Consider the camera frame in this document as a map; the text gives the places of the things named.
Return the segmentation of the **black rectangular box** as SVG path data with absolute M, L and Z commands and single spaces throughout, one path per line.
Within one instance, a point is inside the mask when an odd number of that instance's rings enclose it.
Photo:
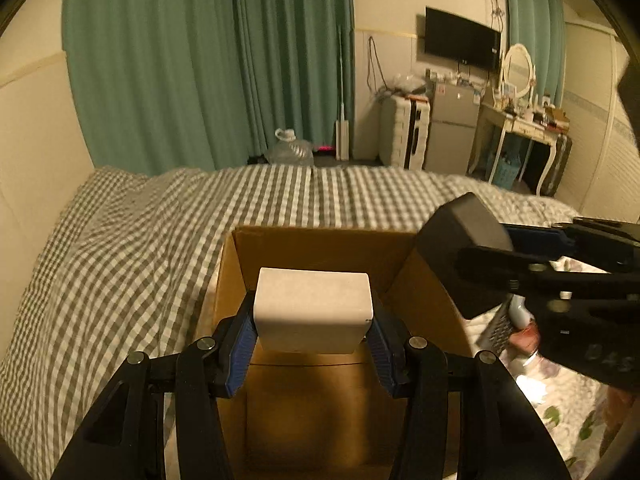
M 502 304 L 506 295 L 470 282 L 461 270 L 483 270 L 488 258 L 473 254 L 485 247 L 510 252 L 508 232 L 473 193 L 438 207 L 416 234 L 416 250 L 445 287 L 462 318 L 470 320 Z

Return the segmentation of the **small white box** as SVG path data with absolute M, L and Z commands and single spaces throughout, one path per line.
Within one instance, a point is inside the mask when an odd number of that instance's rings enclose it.
M 352 354 L 373 318 L 369 275 L 262 268 L 253 318 L 267 351 Z

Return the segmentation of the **light blue earbud case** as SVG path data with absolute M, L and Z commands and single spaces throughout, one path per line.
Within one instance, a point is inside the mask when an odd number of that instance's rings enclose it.
M 525 298 L 520 295 L 513 295 L 511 297 L 508 313 L 512 325 L 518 332 L 525 330 L 535 319 L 526 308 Z

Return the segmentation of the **pink rose card box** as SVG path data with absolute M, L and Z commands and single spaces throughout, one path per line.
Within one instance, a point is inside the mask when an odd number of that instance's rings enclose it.
M 522 330 L 512 333 L 506 346 L 506 360 L 529 362 L 538 356 L 540 333 L 535 321 L 530 321 Z

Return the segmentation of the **white floral quilt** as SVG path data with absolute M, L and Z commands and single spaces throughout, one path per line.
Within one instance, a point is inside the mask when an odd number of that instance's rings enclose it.
M 498 307 L 466 321 L 474 351 L 476 341 Z M 529 362 L 499 356 L 533 405 L 560 451 L 573 479 L 587 479 L 604 457 L 630 414 L 636 397 L 574 372 L 539 353 Z

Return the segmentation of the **dark suitcase by table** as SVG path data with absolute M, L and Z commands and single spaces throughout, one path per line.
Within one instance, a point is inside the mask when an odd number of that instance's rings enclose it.
M 555 196 L 564 176 L 572 147 L 573 140 L 568 134 L 559 133 L 556 136 L 555 142 L 549 148 L 549 160 L 541 175 L 540 194 L 542 196 Z

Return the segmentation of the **brown cardboard box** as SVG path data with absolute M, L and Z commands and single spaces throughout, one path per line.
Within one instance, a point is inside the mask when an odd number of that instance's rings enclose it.
M 207 327 L 239 310 L 265 268 L 367 275 L 413 336 L 468 356 L 461 316 L 411 233 L 239 226 L 222 248 Z M 306 330 L 296 344 L 263 330 L 243 385 L 218 404 L 239 479 L 385 479 L 406 404 L 376 374 L 361 335 Z

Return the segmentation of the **silver mini fridge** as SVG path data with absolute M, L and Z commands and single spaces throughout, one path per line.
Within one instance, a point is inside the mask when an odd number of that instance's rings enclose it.
M 473 87 L 436 82 L 424 170 L 436 174 L 466 174 L 479 112 L 480 92 Z

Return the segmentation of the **oval vanity mirror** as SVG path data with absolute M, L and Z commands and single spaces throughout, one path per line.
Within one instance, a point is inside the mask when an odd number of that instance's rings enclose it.
M 525 98 L 534 88 L 535 67 L 524 44 L 514 44 L 506 51 L 501 64 L 502 94 L 509 99 Z

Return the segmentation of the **white suitcase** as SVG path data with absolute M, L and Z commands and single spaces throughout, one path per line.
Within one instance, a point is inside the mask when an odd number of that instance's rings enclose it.
M 382 101 L 378 157 L 384 166 L 422 170 L 431 104 L 426 96 L 388 96 Z

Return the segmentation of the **green curtain by window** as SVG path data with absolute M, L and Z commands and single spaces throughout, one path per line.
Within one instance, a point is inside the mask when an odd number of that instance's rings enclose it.
M 536 70 L 536 93 L 562 103 L 566 31 L 562 0 L 506 0 L 509 44 L 524 44 Z

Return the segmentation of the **clear water jug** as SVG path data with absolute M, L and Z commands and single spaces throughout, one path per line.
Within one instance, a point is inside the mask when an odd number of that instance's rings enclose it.
M 277 142 L 265 154 L 270 165 L 312 166 L 314 164 L 312 144 L 307 140 L 299 139 L 293 129 L 277 129 L 274 136 Z

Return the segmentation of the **white flat mop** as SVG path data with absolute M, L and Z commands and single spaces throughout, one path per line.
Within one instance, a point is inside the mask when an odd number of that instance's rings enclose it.
M 343 40 L 342 30 L 337 29 L 338 41 L 338 97 L 340 98 L 340 108 L 338 109 L 337 120 L 335 122 L 336 159 L 339 162 L 349 160 L 349 123 L 346 118 L 345 106 L 345 85 L 344 85 L 344 60 L 343 60 Z

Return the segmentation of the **large green curtain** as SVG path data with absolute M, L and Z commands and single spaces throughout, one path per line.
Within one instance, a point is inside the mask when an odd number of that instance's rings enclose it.
M 62 40 L 96 166 L 156 176 L 316 148 L 354 112 L 354 0 L 63 0 Z

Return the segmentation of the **black wall television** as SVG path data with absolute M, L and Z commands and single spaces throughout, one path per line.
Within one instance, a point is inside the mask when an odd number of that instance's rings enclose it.
M 427 54 L 493 72 L 499 65 L 500 44 L 498 30 L 456 14 L 425 9 L 424 51 Z

